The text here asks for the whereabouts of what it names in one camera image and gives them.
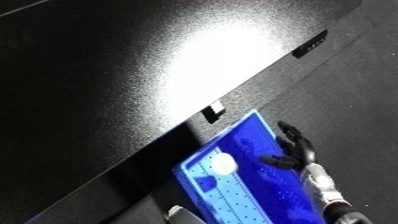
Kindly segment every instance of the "black panel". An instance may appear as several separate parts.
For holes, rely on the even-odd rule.
[[[358,6],[59,0],[0,19],[0,222],[105,172]]]
[[[47,1],[48,0],[2,0],[0,2],[0,18]]]

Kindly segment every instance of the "dark floor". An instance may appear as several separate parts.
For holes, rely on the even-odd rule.
[[[225,96],[228,112],[216,124],[197,114],[175,135],[190,131],[198,142],[206,141],[252,108],[271,124],[287,120],[313,140],[320,161],[358,210],[375,223],[396,223],[398,0],[364,0],[329,31],[327,41],[304,58],[286,56]],[[237,98],[245,100],[236,103]],[[198,142],[184,144],[195,148]],[[142,175],[123,172],[130,180]],[[173,178],[123,184],[138,188],[137,195],[117,183],[114,175],[104,175],[32,223],[109,223],[132,206],[113,223],[151,224],[162,223],[163,212],[174,203],[194,209]]]

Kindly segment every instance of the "black surface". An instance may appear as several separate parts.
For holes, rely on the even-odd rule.
[[[197,114],[190,126],[206,141],[250,108],[260,109],[274,130],[276,121],[289,121],[314,142],[320,162],[358,211],[374,223],[394,224],[398,8],[376,24],[362,11],[366,9],[333,26],[326,42],[302,60],[285,57],[222,98],[228,112],[220,121],[209,125]],[[174,190],[164,186],[157,197]],[[144,217],[145,224],[162,223],[143,215],[164,211],[158,204],[141,201],[136,206],[130,216],[124,214],[124,223],[134,216]]]
[[[0,19],[0,222],[131,156],[360,1],[49,1]]]
[[[49,0],[2,0],[0,2],[0,18],[47,1]]]

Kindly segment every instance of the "blue plastic tray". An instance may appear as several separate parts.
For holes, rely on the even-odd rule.
[[[275,136],[257,111],[223,131],[201,150],[177,165],[174,173],[209,224],[323,224],[304,194],[296,172],[258,161],[260,155],[281,155]],[[225,152],[239,169],[221,176],[210,166]]]

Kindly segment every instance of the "robotic hand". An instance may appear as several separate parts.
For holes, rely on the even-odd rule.
[[[326,170],[317,164],[311,142],[285,122],[280,121],[278,126],[290,140],[281,137],[276,139],[286,156],[262,156],[260,160],[280,169],[296,169],[300,173],[305,193],[327,224],[372,224],[352,208],[336,189]]]

